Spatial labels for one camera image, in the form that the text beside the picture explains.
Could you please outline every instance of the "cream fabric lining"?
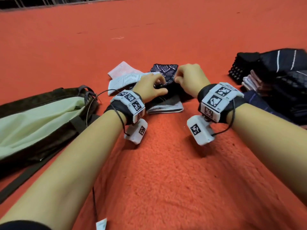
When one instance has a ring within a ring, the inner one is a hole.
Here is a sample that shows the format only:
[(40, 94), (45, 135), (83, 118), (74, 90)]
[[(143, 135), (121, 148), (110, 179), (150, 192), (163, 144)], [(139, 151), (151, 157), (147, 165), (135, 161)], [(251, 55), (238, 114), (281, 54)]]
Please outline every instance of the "cream fabric lining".
[(0, 160), (50, 135), (83, 108), (84, 98), (71, 97), (0, 119)]

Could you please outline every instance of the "metal rack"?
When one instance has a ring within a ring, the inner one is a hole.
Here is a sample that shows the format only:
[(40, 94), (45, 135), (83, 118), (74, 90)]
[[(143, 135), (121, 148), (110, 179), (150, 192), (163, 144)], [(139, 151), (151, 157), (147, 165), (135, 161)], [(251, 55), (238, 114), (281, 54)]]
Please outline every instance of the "metal rack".
[(51, 7), (59, 4), (82, 4), (96, 1), (111, 0), (0, 0), (0, 11)]

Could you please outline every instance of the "person's right hand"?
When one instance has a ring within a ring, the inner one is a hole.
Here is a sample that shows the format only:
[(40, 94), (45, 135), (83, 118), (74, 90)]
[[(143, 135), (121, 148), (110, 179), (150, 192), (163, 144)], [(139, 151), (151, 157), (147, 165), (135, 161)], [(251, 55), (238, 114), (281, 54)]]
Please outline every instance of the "person's right hand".
[(189, 95), (197, 98), (199, 91), (210, 81), (198, 64), (186, 64), (179, 66), (175, 74), (175, 82), (179, 83), (183, 90)]

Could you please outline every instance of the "black sleeve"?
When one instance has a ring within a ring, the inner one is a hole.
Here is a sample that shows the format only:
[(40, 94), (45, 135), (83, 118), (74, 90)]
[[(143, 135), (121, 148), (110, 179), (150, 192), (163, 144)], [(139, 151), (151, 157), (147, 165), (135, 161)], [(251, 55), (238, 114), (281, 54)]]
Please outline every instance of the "black sleeve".
[(0, 225), (0, 230), (51, 230), (44, 224), (29, 220), (15, 220)]

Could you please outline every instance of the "white stripe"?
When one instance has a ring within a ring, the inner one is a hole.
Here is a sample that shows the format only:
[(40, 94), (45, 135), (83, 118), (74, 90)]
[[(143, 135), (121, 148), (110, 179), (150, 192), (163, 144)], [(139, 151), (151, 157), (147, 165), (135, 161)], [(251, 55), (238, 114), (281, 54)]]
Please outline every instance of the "white stripe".
[[(300, 71), (296, 71), (297, 73), (301, 73)], [(301, 73), (301, 74), (304, 74), (304, 75), (306, 75), (307, 76), (307, 74), (305, 74), (305, 73)]]
[(279, 71), (279, 55), (280, 55), (280, 50), (278, 50), (278, 52), (277, 52), (277, 71), (276, 71), (276, 73), (278, 73), (278, 71)]
[(291, 67), (291, 69), (290, 69), (290, 70), (292, 70), (292, 69), (293, 69), (293, 67), (294, 67), (295, 56), (296, 56), (296, 50), (294, 51), (294, 56), (293, 56), (292, 67)]

